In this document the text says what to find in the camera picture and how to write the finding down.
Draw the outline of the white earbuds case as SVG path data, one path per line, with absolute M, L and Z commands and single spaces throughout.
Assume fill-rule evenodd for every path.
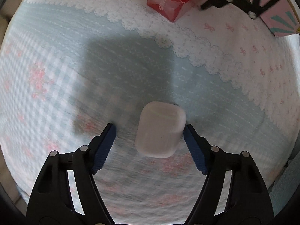
M 141 111 L 136 133 L 136 150 L 150 158 L 169 158 L 181 140 L 186 125 L 185 111 L 174 104 L 150 102 Z

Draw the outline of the pink cardboard box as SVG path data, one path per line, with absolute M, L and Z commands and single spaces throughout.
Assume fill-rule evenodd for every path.
M 295 0 L 280 0 L 260 18 L 275 37 L 299 34 L 299 7 Z

